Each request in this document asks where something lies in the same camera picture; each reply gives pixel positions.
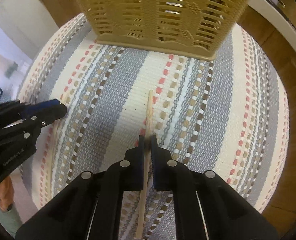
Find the person's left hand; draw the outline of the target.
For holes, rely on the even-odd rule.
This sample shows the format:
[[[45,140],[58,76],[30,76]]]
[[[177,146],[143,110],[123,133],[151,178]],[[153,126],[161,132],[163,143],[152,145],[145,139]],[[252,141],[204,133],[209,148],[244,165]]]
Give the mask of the person's left hand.
[[[10,176],[0,183],[0,209],[6,212],[14,201],[14,189]]]

